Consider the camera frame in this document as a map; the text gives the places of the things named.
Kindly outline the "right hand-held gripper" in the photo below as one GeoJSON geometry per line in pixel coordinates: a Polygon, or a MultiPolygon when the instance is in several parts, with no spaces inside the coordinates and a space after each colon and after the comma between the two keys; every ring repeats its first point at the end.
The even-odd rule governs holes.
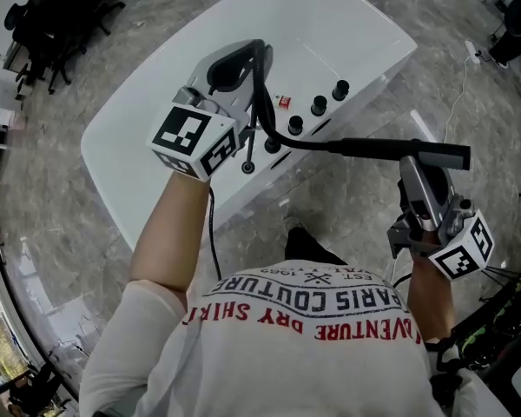
{"type": "Polygon", "coordinates": [[[403,214],[387,231],[394,258],[407,248],[428,258],[449,281],[487,266],[494,249],[491,231],[472,200],[462,195],[452,198],[445,169],[406,156],[401,160],[398,188],[403,214]],[[425,242],[423,228],[437,228],[439,241],[425,242]]]}

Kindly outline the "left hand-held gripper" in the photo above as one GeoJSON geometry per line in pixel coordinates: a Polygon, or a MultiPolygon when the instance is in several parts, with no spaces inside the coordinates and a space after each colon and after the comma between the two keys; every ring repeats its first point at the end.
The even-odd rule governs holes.
{"type": "Polygon", "coordinates": [[[260,39],[225,45],[201,59],[148,133],[147,146],[169,169],[206,182],[249,134],[259,67],[267,77],[273,47],[260,39]],[[201,92],[199,89],[211,89],[201,92]]]}

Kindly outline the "person's right forearm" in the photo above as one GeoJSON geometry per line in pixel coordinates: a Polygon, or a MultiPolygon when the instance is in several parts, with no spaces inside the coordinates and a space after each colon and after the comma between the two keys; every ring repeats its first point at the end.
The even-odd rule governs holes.
{"type": "Polygon", "coordinates": [[[425,341],[442,340],[455,326],[450,281],[427,258],[412,254],[407,305],[425,341]]]}

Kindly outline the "person's left forearm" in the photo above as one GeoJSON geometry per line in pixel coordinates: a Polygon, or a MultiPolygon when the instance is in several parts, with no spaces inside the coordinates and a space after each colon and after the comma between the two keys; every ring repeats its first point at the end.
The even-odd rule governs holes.
{"type": "Polygon", "coordinates": [[[151,281],[187,304],[195,276],[210,184],[174,172],[132,255],[130,279],[151,281]]]}

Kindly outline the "white bathtub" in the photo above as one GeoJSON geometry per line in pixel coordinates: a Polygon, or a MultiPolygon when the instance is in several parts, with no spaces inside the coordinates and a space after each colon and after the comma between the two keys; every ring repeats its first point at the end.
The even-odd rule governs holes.
{"type": "Polygon", "coordinates": [[[115,225],[135,246],[172,169],[147,146],[161,108],[188,85],[198,62],[219,48],[259,38],[274,50],[267,76],[276,127],[301,116],[305,141],[322,142],[379,95],[416,43],[366,0],[222,0],[173,34],[123,82],[82,135],[81,152],[115,225]],[[349,93],[332,97],[340,80],[349,93]],[[313,99],[327,99],[323,116],[313,99]]]}

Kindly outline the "person's black trouser leg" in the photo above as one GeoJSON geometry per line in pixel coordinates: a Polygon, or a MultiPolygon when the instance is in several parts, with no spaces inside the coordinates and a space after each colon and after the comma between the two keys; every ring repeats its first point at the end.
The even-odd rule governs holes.
{"type": "Polygon", "coordinates": [[[287,232],[286,261],[312,261],[345,266],[346,262],[324,249],[305,228],[293,227],[287,232]]]}

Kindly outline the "black office chair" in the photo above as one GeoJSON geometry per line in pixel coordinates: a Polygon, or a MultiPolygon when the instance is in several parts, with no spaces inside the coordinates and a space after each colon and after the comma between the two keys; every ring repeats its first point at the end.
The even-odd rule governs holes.
{"type": "Polygon", "coordinates": [[[94,28],[100,29],[106,36],[111,31],[103,25],[103,18],[115,9],[123,9],[125,3],[109,0],[61,0],[63,32],[69,36],[88,35],[94,28]]]}
{"type": "Polygon", "coordinates": [[[17,78],[27,86],[43,80],[52,71],[48,92],[55,93],[55,80],[61,76],[68,85],[66,62],[75,54],[81,34],[69,21],[70,7],[62,0],[28,0],[13,4],[4,19],[4,27],[16,43],[29,53],[28,62],[17,78]]]}

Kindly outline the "person's white printed shirt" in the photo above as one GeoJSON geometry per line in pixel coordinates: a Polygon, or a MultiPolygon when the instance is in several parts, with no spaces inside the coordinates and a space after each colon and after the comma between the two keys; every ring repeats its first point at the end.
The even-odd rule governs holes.
{"type": "Polygon", "coordinates": [[[85,368],[80,415],[481,415],[479,378],[436,362],[400,294],[360,268],[242,270],[189,306],[132,281],[85,368]]]}

